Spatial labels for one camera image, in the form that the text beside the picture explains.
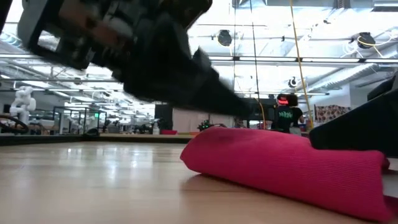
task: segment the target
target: wooden surface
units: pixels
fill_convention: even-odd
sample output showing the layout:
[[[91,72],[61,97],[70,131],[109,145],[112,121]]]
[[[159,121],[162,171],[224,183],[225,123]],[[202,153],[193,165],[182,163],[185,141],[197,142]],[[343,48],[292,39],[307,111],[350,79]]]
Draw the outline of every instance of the wooden surface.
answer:
[[[4,224],[365,223],[188,170],[181,144],[0,147]]]
[[[117,138],[175,138],[175,139],[192,139],[191,135],[168,135],[168,134],[112,134],[101,133],[100,137],[117,137]]]

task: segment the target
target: ceiling fixture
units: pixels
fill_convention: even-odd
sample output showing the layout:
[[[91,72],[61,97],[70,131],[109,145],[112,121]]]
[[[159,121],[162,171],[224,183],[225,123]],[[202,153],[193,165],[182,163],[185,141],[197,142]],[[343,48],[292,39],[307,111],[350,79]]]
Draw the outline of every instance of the ceiling fixture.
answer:
[[[358,47],[362,49],[369,49],[376,44],[376,41],[371,36],[370,32],[361,32],[359,33],[358,40]]]
[[[292,79],[290,79],[288,85],[291,88],[297,87],[296,77],[293,77]]]
[[[232,44],[232,37],[229,30],[220,30],[217,35],[218,43],[223,47],[229,47]]]

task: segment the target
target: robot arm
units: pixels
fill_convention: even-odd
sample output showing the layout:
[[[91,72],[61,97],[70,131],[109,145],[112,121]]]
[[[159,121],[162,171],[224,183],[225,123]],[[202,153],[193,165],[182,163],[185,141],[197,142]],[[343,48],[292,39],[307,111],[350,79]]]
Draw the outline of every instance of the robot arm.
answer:
[[[10,107],[11,116],[17,116],[18,113],[36,110],[36,100],[31,97],[32,92],[33,88],[30,86],[22,86],[20,90],[16,91],[15,100]]]
[[[24,0],[18,36],[45,60],[86,69],[107,67],[124,91],[146,101],[210,113],[251,110],[218,80],[200,49],[192,58],[187,29],[212,0]],[[40,46],[45,30],[60,42]]]

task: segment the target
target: cable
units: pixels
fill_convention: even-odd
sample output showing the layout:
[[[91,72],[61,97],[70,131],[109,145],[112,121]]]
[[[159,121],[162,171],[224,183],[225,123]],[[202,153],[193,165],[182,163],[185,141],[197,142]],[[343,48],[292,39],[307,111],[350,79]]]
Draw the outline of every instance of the cable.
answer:
[[[254,47],[254,66],[256,66],[256,86],[257,86],[257,100],[260,104],[261,111],[262,111],[262,126],[264,129],[266,128],[266,116],[264,114],[264,109],[262,107],[262,104],[260,102],[260,89],[259,89],[259,74],[257,70],[257,51],[256,51],[256,36],[254,35],[254,21],[253,21],[253,6],[252,6],[252,0],[250,0],[250,13],[251,13],[251,28],[252,28],[252,33],[253,33],[253,47]]]
[[[363,42],[362,40],[360,40],[361,36],[359,36],[359,37],[356,39],[356,41],[358,41],[358,43],[360,43],[360,44],[363,44],[363,45],[366,45],[366,46],[370,46],[370,47],[374,47],[374,46],[381,46],[381,45],[384,45],[384,44],[388,44],[390,41],[393,40],[392,35],[389,35],[389,37],[390,37],[389,40],[384,41],[384,42],[381,42],[381,43],[378,43],[378,44],[369,44],[369,43],[365,43],[365,42]]]
[[[304,97],[305,97],[305,101],[307,103],[308,116],[310,117],[310,125],[311,125],[311,129],[312,129],[313,128],[312,112],[311,112],[310,102],[308,100],[307,88],[305,87],[305,80],[303,77],[303,68],[302,68],[301,58],[300,58],[299,43],[297,42],[297,32],[296,32],[296,25],[294,22],[294,12],[293,12],[293,0],[290,0],[290,11],[292,13],[292,23],[293,23],[293,31],[294,31],[294,41],[296,43],[296,50],[297,50],[298,67],[300,68],[301,82],[303,84]]]
[[[376,50],[376,52],[380,55],[381,58],[384,58],[383,54],[377,49],[376,46],[373,46],[373,48]]]

